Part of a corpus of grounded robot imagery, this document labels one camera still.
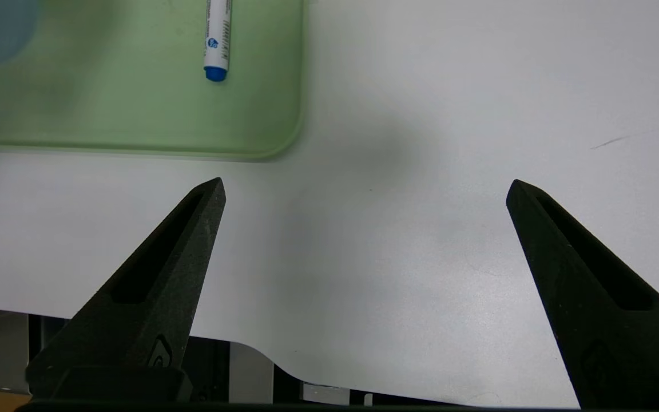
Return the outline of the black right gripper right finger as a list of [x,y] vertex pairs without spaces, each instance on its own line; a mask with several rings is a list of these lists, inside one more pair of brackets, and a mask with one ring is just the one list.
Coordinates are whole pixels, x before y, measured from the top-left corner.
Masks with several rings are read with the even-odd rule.
[[659,293],[540,188],[506,206],[580,407],[659,410]]

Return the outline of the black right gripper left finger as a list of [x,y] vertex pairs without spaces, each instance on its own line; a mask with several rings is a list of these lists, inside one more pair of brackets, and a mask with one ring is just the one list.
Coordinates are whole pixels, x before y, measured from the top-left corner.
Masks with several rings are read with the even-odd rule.
[[187,398],[181,370],[227,194],[197,185],[29,363],[35,398]]

